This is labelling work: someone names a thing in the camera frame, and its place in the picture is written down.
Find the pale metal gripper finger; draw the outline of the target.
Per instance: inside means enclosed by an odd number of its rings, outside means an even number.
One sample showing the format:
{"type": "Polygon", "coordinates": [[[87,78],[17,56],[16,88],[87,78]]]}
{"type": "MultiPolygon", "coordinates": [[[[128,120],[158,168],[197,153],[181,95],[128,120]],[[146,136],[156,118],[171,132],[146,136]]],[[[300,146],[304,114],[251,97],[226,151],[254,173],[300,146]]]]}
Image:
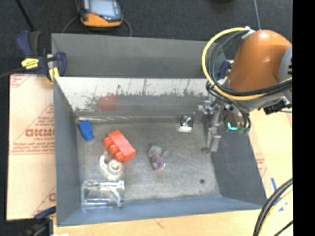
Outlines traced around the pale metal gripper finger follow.
{"type": "Polygon", "coordinates": [[[217,128],[211,128],[209,131],[209,135],[210,135],[209,150],[210,150],[210,152],[216,152],[218,150],[221,135],[219,134],[217,128]]]}
{"type": "Polygon", "coordinates": [[[202,117],[202,124],[203,124],[203,130],[204,130],[204,136],[205,136],[205,145],[201,148],[201,151],[203,153],[209,153],[210,150],[210,138],[209,138],[209,119],[208,117],[202,117]]]}

